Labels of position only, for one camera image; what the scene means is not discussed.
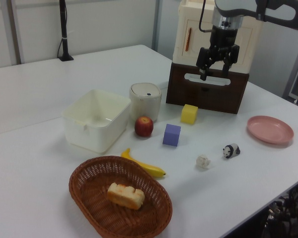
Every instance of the wall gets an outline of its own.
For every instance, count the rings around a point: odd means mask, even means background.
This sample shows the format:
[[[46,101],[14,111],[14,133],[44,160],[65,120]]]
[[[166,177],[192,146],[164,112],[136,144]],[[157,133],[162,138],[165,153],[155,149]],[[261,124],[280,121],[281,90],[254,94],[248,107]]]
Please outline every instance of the wall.
[[[16,64],[7,5],[0,1],[0,67]]]
[[[66,4],[72,56],[139,44],[152,47],[155,0],[66,0]],[[59,0],[15,0],[13,11],[21,61],[56,58],[62,37]]]
[[[172,59],[178,24],[178,7],[181,0],[162,0],[156,50]],[[249,81],[278,95],[287,95],[287,85],[298,67],[298,31],[264,23],[256,54],[250,70]]]

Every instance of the wicker basket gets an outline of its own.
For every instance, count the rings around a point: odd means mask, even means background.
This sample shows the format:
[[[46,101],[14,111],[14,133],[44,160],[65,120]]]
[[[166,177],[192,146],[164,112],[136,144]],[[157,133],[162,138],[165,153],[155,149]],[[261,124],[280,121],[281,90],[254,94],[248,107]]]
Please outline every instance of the wicker basket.
[[[139,210],[107,199],[111,183],[141,189],[145,200]],[[90,159],[70,178],[70,193],[80,210],[103,238],[152,238],[169,224],[172,204],[164,188],[135,162],[119,156]]]

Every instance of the white cup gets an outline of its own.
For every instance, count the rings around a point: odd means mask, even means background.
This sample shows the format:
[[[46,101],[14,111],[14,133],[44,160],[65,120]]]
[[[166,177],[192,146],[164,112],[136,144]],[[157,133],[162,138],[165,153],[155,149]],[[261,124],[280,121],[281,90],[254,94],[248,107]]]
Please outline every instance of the white cup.
[[[152,83],[136,83],[130,87],[130,117],[146,116],[156,121],[161,104],[161,90]]]

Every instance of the black stand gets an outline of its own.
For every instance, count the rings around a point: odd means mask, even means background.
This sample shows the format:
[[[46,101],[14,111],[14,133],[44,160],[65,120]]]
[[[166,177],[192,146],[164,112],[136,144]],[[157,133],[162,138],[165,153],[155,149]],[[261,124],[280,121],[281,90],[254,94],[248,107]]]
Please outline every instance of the black stand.
[[[61,14],[63,55],[59,57],[59,59],[61,61],[74,60],[73,57],[70,56],[69,49],[68,49],[68,36],[66,31],[67,14],[66,14],[65,0],[60,0],[60,14]]]

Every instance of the small white figurine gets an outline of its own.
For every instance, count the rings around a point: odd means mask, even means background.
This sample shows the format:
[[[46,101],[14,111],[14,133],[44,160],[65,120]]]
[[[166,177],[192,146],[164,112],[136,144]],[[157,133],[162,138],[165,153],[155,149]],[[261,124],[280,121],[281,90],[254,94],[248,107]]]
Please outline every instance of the small white figurine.
[[[240,154],[240,149],[239,149],[237,144],[233,143],[233,144],[227,145],[223,149],[223,154],[224,154],[225,158],[229,159],[231,157],[239,155]]]
[[[197,166],[202,167],[203,169],[206,169],[210,162],[211,161],[208,159],[206,155],[200,155],[197,158]]]

